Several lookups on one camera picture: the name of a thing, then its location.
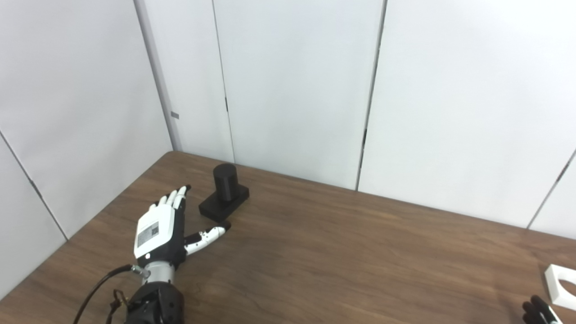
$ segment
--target label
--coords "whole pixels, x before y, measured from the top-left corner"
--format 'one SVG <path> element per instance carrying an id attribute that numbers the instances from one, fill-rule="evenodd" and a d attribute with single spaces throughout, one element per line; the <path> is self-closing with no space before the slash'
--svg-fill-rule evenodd
<path id="1" fill-rule="evenodd" d="M 151 238 L 158 235 L 160 231 L 158 230 L 158 222 L 146 227 L 140 234 L 138 234 L 138 247 L 142 244 L 148 242 Z"/>

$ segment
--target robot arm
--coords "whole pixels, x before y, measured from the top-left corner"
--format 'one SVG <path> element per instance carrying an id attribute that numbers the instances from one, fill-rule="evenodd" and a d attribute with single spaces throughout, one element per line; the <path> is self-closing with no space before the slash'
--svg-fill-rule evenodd
<path id="1" fill-rule="evenodd" d="M 186 256 L 205 248 L 230 229 L 230 222 L 224 221 L 184 237 L 189 189 L 184 186 L 163 196 L 138 220 L 134 256 L 147 276 L 127 305 L 126 324 L 182 324 L 184 298 L 173 285 L 176 269 Z"/>

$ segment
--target robotic hand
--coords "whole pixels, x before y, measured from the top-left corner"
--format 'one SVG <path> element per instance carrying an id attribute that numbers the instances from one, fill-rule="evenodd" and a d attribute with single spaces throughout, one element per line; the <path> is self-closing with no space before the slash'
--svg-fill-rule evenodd
<path id="1" fill-rule="evenodd" d="M 530 302 L 524 302 L 522 308 L 526 312 L 522 317 L 526 324 L 562 324 L 552 307 L 536 295 Z"/>
<path id="2" fill-rule="evenodd" d="M 224 221 L 184 237 L 186 192 L 174 190 L 152 204 L 138 220 L 134 256 L 142 268 L 142 286 L 127 305 L 126 324 L 181 324 L 184 298 L 174 287 L 174 272 L 195 253 L 230 229 Z"/>

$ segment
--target black cable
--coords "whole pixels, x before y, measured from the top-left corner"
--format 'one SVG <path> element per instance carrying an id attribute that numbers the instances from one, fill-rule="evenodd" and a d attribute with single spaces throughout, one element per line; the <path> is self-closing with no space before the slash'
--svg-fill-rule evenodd
<path id="1" fill-rule="evenodd" d="M 102 286 L 103 283 L 105 283 L 108 279 L 112 278 L 113 276 L 115 276 L 119 273 L 130 271 L 131 269 L 132 269 L 132 265 L 121 266 L 121 267 L 118 267 L 118 268 L 110 271 L 108 274 L 106 274 L 106 276 L 104 276 L 102 279 L 100 279 L 100 281 L 94 287 L 92 287 L 92 290 L 88 293 L 88 295 L 86 296 L 86 299 L 84 299 L 84 302 L 80 306 L 80 309 L 78 309 L 78 313 L 76 314 L 76 318 L 74 318 L 74 324 L 78 324 L 78 321 L 80 320 L 80 316 L 82 316 L 82 312 L 84 312 L 84 308 L 86 308 L 86 305 L 88 305 L 90 298 L 92 298 L 94 293 L 98 290 L 98 288 L 100 288 L 100 286 Z"/>

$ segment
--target white plastic piece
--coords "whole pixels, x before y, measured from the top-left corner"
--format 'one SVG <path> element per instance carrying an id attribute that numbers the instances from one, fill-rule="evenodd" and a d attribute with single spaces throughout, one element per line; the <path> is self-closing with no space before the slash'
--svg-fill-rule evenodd
<path id="1" fill-rule="evenodd" d="M 569 293 L 560 284 L 560 280 L 565 280 L 576 285 L 576 270 L 550 265 L 544 274 L 552 304 L 576 311 L 576 296 Z"/>
<path id="2" fill-rule="evenodd" d="M 138 220 L 134 256 L 136 259 L 170 241 L 174 228 L 174 208 L 166 204 L 150 209 Z"/>

